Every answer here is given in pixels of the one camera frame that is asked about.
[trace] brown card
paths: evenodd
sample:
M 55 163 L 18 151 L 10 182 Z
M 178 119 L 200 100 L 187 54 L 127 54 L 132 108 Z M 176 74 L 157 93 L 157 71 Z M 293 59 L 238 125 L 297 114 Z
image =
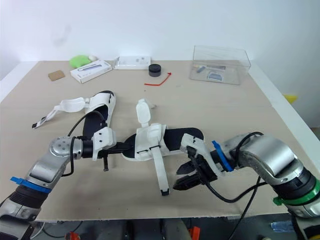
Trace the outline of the brown card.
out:
M 48 77 L 50 78 L 51 81 L 55 81 L 55 80 L 64 78 L 65 74 L 63 71 L 58 70 L 58 71 L 54 71 L 54 72 L 49 73 Z

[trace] red wire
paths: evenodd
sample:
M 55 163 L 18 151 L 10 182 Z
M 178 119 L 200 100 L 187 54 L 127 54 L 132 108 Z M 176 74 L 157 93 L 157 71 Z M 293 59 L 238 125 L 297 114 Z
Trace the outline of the red wire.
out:
M 151 84 L 151 83 L 145 83 L 144 85 L 147 86 L 160 86 L 161 84 L 163 84 L 165 81 L 167 81 L 167 79 L 171 76 L 171 72 L 168 72 L 168 76 L 159 84 Z

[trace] table surface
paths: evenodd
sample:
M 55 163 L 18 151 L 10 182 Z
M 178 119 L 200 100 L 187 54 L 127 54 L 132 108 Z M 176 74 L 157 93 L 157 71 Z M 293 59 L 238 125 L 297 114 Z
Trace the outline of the table surface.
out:
M 151 110 L 151 123 L 167 124 L 170 129 L 195 127 L 202 130 L 208 148 L 212 140 L 223 142 L 237 134 L 260 131 L 288 144 L 316 177 L 319 172 L 272 107 L 256 82 L 248 75 L 241 85 L 195 81 L 188 78 L 189 61 L 159 61 L 162 75 L 148 76 L 145 70 L 113 70 L 80 84 L 70 75 L 67 61 L 41 61 L 17 84 L 0 104 L 0 199 L 16 185 L 12 176 L 24 177 L 33 163 L 48 149 L 52 139 L 65 136 L 84 114 L 60 113 L 43 126 L 31 125 L 50 112 L 61 100 L 91 97 L 111 90 L 116 106 L 111 119 L 117 140 L 124 141 L 140 126 L 136 103 L 147 98 L 157 107 Z M 48 73 L 62 70 L 65 78 L 50 81 Z M 158 83 L 171 72 L 162 86 Z M 82 125 L 74 132 L 80 135 Z M 167 156 L 164 164 L 169 185 L 178 178 L 179 165 L 188 161 L 185 154 Z M 152 160 L 131 162 L 120 154 L 109 156 L 109 171 L 103 172 L 102 160 L 80 159 L 75 173 L 60 179 L 42 206 L 39 220 L 105 220 L 174 217 L 220 217 L 239 215 L 250 196 L 235 204 L 224 203 L 205 186 L 188 191 L 172 190 L 161 196 Z M 256 182 L 257 174 L 249 168 L 227 174 L 212 185 L 227 198 L 233 198 Z M 262 186 L 248 214 L 285 213 L 276 206 L 276 194 Z

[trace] green sponge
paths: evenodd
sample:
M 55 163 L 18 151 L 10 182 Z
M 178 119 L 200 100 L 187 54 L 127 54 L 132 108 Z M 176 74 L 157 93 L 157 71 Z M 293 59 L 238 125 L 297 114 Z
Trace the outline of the green sponge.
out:
M 77 68 L 80 68 L 84 65 L 91 63 L 91 61 L 88 58 L 88 56 L 78 55 L 78 56 L 74 56 L 73 58 L 71 58 L 69 63 L 73 68 L 77 69 Z

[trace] green ring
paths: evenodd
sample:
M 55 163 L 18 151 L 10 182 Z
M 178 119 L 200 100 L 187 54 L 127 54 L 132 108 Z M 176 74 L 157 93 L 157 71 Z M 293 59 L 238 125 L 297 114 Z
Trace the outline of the green ring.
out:
M 296 199 L 283 199 L 279 196 L 275 197 L 273 199 L 273 202 L 280 206 L 281 204 L 286 204 L 286 205 L 302 205 L 308 201 L 310 201 L 311 199 L 313 199 L 315 196 L 317 196 L 317 194 L 320 192 L 320 181 L 317 179 L 315 181 L 315 186 L 314 188 L 308 192 L 306 195 L 296 198 Z

